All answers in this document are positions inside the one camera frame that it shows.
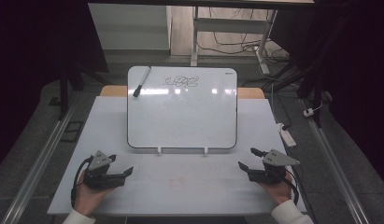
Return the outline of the aluminium floor rail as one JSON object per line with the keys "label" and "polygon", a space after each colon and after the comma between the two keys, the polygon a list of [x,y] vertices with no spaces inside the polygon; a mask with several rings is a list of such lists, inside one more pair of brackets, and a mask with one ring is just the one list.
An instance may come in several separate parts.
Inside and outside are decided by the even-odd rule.
{"label": "aluminium floor rail", "polygon": [[322,151],[323,157],[327,161],[328,167],[334,177],[334,180],[339,187],[339,190],[344,198],[344,201],[350,211],[354,222],[356,224],[371,224],[368,215],[364,211],[364,208],[357,196],[357,193],[351,186],[346,177],[340,162],[334,154],[333,148],[330,145],[327,136],[325,135],[322,128],[320,128],[312,116],[306,117],[309,126],[318,141],[320,150]]}
{"label": "aluminium floor rail", "polygon": [[19,223],[27,204],[32,198],[32,195],[41,176],[47,168],[48,162],[50,161],[55,148],[60,142],[61,135],[64,133],[65,127],[74,114],[76,104],[77,100],[74,100],[68,107],[68,111],[64,114],[64,117],[56,122],[53,131],[51,132],[43,148],[40,150],[37,159],[35,160],[31,170],[22,182],[20,189],[18,190],[14,200],[12,201],[0,224]]}

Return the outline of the white cabinet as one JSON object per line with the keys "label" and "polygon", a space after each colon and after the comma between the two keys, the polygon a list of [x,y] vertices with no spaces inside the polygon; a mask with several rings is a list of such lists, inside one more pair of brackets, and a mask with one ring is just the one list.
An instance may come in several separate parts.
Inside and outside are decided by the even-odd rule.
{"label": "white cabinet", "polygon": [[171,7],[89,3],[103,49],[170,50]]}

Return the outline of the white power strip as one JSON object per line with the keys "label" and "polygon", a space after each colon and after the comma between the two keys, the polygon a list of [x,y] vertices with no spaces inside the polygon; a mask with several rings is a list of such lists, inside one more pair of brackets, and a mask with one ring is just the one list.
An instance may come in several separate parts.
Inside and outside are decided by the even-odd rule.
{"label": "white power strip", "polygon": [[285,125],[283,123],[279,123],[277,126],[278,126],[278,132],[283,142],[285,143],[285,145],[287,147],[295,147],[296,142],[292,138],[291,134],[287,130],[285,130]]}

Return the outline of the white dry-erase whiteboard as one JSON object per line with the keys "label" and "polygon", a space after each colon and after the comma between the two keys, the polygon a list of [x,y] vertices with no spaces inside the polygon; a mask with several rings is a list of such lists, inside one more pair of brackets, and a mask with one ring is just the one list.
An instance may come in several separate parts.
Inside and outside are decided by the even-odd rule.
{"label": "white dry-erase whiteboard", "polygon": [[147,66],[128,71],[127,141],[135,148],[231,148],[237,141],[237,72]]}

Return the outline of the person's right hand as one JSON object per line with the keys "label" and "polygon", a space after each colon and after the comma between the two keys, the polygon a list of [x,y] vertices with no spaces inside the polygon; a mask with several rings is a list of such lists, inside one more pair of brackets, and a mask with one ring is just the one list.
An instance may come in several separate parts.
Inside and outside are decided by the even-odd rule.
{"label": "person's right hand", "polygon": [[273,185],[260,183],[260,186],[269,195],[275,205],[285,203],[292,198],[292,188],[286,182]]}

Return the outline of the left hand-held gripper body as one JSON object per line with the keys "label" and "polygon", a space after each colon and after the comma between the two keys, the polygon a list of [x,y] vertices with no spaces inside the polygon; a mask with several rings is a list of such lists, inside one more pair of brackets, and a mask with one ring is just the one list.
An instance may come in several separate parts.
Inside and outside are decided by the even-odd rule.
{"label": "left hand-held gripper body", "polygon": [[109,156],[98,150],[85,171],[84,184],[90,189],[114,189],[123,186],[126,176],[123,173],[109,175],[107,170],[110,163]]}

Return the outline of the black floor plate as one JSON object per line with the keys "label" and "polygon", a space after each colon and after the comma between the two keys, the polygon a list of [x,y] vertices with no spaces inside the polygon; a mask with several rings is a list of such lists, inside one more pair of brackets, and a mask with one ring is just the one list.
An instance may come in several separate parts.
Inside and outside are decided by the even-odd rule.
{"label": "black floor plate", "polygon": [[76,143],[82,133],[83,121],[69,121],[64,129],[61,142]]}

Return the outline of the white metal desk frame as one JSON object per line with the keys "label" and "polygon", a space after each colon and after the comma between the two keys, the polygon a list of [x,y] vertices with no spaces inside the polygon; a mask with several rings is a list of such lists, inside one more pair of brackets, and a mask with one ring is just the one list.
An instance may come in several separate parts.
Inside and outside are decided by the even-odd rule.
{"label": "white metal desk frame", "polygon": [[269,34],[274,24],[277,12],[274,9],[266,11],[267,18],[263,21],[256,21],[254,19],[220,19],[220,18],[206,18],[199,16],[199,7],[192,9],[192,53],[191,53],[191,66],[197,65],[198,50],[200,47],[197,45],[198,34],[200,32],[212,33],[228,33],[228,34],[254,34],[260,35],[262,39],[259,41],[258,47],[253,47],[252,50],[256,55],[259,68],[264,75],[269,75],[270,71],[263,56],[265,44],[268,41]]}

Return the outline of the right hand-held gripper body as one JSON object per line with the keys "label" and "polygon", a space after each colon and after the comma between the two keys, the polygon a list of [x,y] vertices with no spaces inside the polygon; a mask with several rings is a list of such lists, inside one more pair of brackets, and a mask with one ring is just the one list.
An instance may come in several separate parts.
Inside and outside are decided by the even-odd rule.
{"label": "right hand-held gripper body", "polygon": [[286,176],[286,166],[300,164],[298,160],[275,149],[266,152],[262,159],[263,170],[248,170],[248,177],[252,182],[264,184],[280,183]]}

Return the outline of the black metal stand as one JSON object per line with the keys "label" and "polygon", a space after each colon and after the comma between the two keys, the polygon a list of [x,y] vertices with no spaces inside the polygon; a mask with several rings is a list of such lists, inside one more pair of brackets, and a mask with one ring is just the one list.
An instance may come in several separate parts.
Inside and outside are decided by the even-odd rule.
{"label": "black metal stand", "polygon": [[62,120],[68,110],[68,84],[74,91],[84,90],[84,81],[81,77],[80,63],[64,63],[60,69],[60,116]]}

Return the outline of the person's left hand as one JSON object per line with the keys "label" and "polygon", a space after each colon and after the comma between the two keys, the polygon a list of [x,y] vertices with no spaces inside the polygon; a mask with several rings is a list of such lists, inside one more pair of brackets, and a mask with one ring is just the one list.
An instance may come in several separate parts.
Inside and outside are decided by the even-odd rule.
{"label": "person's left hand", "polygon": [[81,174],[76,185],[74,210],[85,217],[91,215],[112,189],[90,189],[84,184],[84,174]]}

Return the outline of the black and white marker pen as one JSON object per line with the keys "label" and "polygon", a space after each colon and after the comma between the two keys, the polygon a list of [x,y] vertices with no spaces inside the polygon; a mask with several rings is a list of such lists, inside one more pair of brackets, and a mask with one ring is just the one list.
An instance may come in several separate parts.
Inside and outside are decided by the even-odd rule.
{"label": "black and white marker pen", "polygon": [[140,92],[142,90],[142,87],[143,87],[143,85],[144,85],[144,83],[145,83],[145,81],[146,81],[150,71],[151,71],[151,66],[148,66],[146,71],[145,71],[145,73],[144,73],[144,75],[143,75],[143,77],[141,78],[140,83],[138,84],[137,88],[135,89],[135,91],[133,93],[134,97],[138,97],[139,96],[139,94],[140,94]]}

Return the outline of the wooden table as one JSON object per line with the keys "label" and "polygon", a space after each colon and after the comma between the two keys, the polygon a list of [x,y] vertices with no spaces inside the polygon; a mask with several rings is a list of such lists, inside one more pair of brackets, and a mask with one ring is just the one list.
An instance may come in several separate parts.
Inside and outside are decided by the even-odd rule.
{"label": "wooden table", "polygon": [[[106,85],[101,90],[100,97],[126,97],[128,87],[123,85]],[[260,88],[238,88],[238,99],[264,99],[265,95]]]}

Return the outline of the white table cover sheet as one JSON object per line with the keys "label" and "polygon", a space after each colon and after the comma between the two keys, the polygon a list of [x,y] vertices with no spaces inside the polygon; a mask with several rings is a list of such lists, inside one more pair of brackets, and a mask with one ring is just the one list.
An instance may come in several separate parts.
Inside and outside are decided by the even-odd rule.
{"label": "white table cover sheet", "polygon": [[66,215],[71,209],[70,190],[76,171],[86,158],[101,150],[117,155],[110,171],[118,174],[134,166],[125,184],[113,190],[98,213],[121,217],[147,216],[254,216],[272,211],[274,203],[256,183],[249,181],[238,162],[251,169],[262,168],[251,154],[284,146],[270,105],[264,99],[238,102],[237,143],[230,151],[170,154],[157,151],[139,154],[126,140],[124,97],[95,99],[84,130],[68,163],[64,177],[48,209],[51,215]]}

